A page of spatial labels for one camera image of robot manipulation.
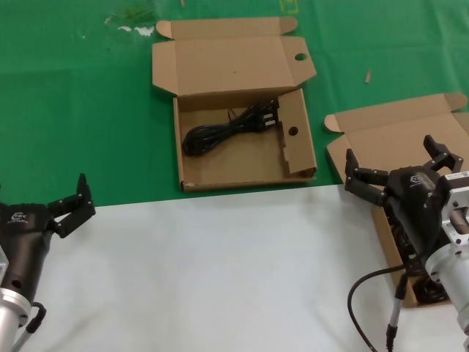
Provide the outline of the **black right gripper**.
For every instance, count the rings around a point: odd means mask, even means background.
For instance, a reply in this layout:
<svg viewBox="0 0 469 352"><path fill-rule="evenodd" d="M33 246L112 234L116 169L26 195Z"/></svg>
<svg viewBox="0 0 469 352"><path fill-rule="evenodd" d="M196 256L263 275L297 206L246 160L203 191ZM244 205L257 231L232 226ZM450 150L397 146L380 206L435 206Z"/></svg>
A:
<svg viewBox="0 0 469 352"><path fill-rule="evenodd" d="M441 208L433 196L440 178L438 171L448 168L451 173L458 173L463 159L430 135L424 137L424 148L430 157L424 167L409 166L390 174L360 167L352 149L347 149L344 189L378 207L384 205L387 194L387 203L413 248L419 255L429 257L438 248L441 233ZM385 191L377 186L385 186Z"/></svg>

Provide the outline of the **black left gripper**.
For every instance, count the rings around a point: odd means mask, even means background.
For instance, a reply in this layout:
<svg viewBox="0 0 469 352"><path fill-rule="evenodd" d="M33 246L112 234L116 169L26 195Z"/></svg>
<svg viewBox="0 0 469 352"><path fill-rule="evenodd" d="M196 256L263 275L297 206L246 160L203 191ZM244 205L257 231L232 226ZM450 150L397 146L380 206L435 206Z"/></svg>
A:
<svg viewBox="0 0 469 352"><path fill-rule="evenodd" d="M96 214L92 192L81 173L76 193L46 205L1 204L1 249L8 259L1 287L33 301L51 238L66 238Z"/></svg>

